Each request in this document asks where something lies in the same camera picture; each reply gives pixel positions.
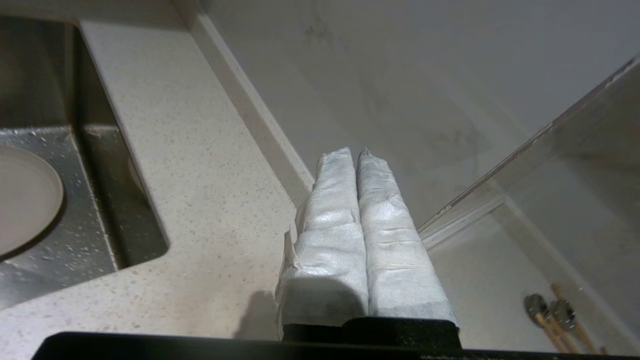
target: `rolled paper towel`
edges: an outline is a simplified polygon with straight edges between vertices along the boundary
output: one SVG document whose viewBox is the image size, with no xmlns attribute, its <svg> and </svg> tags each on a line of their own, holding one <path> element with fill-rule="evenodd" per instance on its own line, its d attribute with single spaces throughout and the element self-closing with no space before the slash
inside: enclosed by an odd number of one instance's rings
<svg viewBox="0 0 640 360">
<path fill-rule="evenodd" d="M 358 157 L 358 199 L 367 251 L 369 315 L 457 324 L 391 169 L 367 149 Z"/>
<path fill-rule="evenodd" d="M 366 254 L 348 148 L 320 159 L 313 190 L 298 209 L 296 228 L 285 235 L 276 288 L 280 324 L 341 326 L 366 316 Z"/>
</svg>

